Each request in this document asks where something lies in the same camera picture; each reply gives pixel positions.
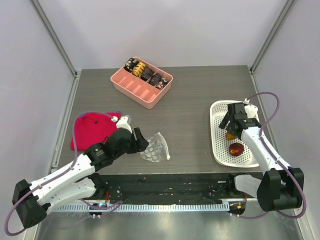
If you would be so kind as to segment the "brown orange fake fruit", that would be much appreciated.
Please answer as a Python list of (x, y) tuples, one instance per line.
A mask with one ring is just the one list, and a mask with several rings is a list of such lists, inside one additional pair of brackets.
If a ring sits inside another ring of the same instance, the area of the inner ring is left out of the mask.
[(228, 141), (233, 141), (233, 140), (235, 140), (237, 137), (234, 136), (234, 135), (232, 135), (232, 134), (229, 133), (229, 132), (226, 132), (226, 133), (225, 133), (225, 138), (226, 138)]

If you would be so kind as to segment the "clear zip top bag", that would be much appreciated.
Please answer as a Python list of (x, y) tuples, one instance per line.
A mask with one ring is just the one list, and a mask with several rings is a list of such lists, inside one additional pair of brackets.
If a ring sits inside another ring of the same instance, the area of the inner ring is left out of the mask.
[(171, 156), (169, 153), (168, 144), (163, 135), (158, 132), (147, 139), (147, 148), (140, 153), (143, 160), (159, 163), (161, 161), (169, 161)]

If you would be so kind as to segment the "dark red fake fruit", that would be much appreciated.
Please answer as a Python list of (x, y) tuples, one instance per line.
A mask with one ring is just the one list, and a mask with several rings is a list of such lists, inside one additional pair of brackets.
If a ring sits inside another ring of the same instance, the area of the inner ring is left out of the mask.
[(231, 156), (234, 157), (238, 157), (240, 156), (245, 150), (245, 147), (238, 142), (232, 143), (229, 147), (228, 147), (228, 152)]

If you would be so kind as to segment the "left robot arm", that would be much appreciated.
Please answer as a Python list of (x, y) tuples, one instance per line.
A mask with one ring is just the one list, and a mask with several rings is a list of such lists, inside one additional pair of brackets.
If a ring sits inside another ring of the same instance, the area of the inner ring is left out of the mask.
[(12, 204), (23, 228), (37, 225), (52, 210), (72, 201), (102, 199), (107, 185), (98, 171), (124, 154), (143, 152), (148, 144), (138, 127), (133, 132), (119, 128), (54, 173), (32, 182), (20, 180), (15, 185)]

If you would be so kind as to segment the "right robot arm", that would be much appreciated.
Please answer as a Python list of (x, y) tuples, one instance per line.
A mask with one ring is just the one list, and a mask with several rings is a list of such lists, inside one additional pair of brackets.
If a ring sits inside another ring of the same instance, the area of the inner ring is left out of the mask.
[(237, 137), (249, 148), (263, 177), (261, 180), (249, 180), (245, 175), (238, 175), (226, 184), (226, 193), (236, 198), (245, 192), (257, 199), (264, 212), (302, 208), (304, 213), (307, 204), (303, 192), (303, 171), (283, 160), (264, 137), (259, 121), (248, 117), (247, 108), (248, 104), (241, 101), (229, 103), (219, 128)]

